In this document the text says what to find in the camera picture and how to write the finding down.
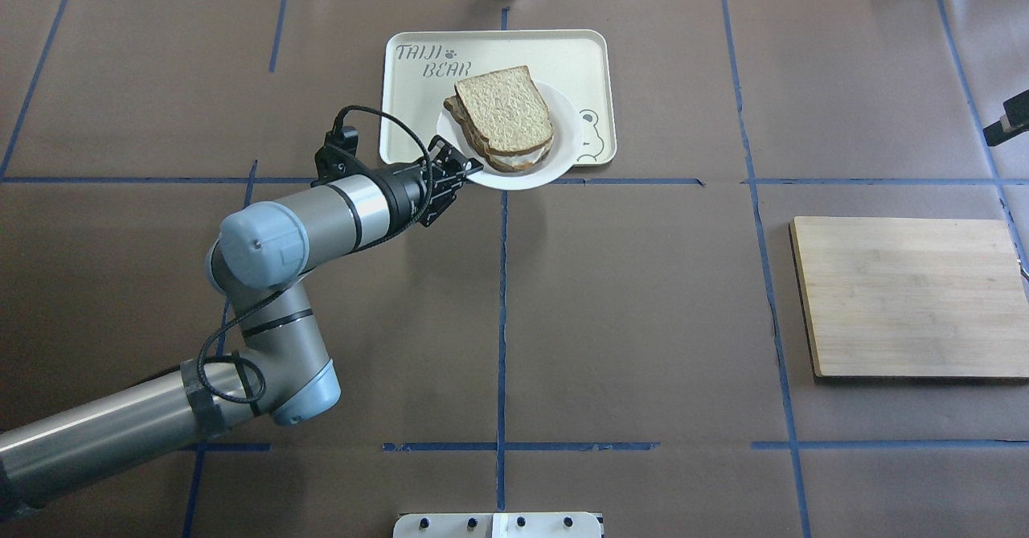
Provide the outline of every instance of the blue joint cap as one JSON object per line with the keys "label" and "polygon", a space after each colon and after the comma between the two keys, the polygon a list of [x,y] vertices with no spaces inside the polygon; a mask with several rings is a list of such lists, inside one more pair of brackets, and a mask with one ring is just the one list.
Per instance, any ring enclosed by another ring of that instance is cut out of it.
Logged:
{"label": "blue joint cap", "polygon": [[221,221],[218,244],[228,270],[251,289],[292,281],[307,266],[308,230],[278,202],[257,202]]}
{"label": "blue joint cap", "polygon": [[308,385],[278,409],[273,410],[272,419],[280,426],[294,426],[314,418],[335,405],[338,401],[340,401],[340,380],[332,369],[332,360],[328,359],[325,366],[308,382]]}

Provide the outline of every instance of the brown table surface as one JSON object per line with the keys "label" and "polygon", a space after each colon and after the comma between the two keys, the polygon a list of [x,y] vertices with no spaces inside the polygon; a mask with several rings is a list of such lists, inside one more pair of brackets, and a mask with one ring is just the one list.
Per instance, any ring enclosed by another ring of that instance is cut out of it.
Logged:
{"label": "brown table surface", "polygon": [[[1029,385],[816,380],[786,225],[1010,219],[1021,248],[1029,136],[979,131],[1029,87],[1029,0],[0,13],[0,428],[196,355],[220,219],[305,186],[336,110],[381,102],[397,32],[595,29],[618,132],[606,168],[466,187],[312,275],[343,387],[324,416],[256,420],[0,536],[389,536],[401,512],[498,508],[603,512],[608,536],[1025,534]],[[377,121],[355,123],[375,156]]]}

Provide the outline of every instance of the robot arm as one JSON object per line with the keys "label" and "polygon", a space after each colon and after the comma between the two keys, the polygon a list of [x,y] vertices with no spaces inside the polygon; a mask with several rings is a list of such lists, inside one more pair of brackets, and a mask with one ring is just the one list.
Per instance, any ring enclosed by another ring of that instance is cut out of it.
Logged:
{"label": "robot arm", "polygon": [[0,521],[254,417],[293,425],[336,402],[340,385],[300,279],[388,241],[416,217],[429,226],[482,169],[439,136],[428,167],[372,171],[356,149],[357,132],[333,127],[311,189],[222,223],[207,271],[242,319],[246,347],[234,355],[246,361],[187,359],[168,375],[0,434]]}

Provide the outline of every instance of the tray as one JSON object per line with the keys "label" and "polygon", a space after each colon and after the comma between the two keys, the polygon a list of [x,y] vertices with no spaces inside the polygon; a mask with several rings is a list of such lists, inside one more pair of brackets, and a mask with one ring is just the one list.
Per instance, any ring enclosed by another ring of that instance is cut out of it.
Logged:
{"label": "tray", "polygon": [[[528,65],[533,79],[555,86],[576,106],[583,135],[576,167],[598,167],[614,157],[607,42],[590,29],[398,33],[386,43],[383,110],[429,142],[455,81],[516,65]],[[384,120],[379,156],[393,164],[416,160],[421,153],[403,131]]]}

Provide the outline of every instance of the black device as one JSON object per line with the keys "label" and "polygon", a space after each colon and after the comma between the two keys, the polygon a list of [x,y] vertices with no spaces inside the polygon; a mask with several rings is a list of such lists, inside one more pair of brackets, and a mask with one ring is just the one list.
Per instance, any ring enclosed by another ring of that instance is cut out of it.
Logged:
{"label": "black device", "polygon": [[1003,116],[983,128],[983,135],[988,145],[1000,145],[1025,131],[1029,131],[1029,91],[1004,102]]}

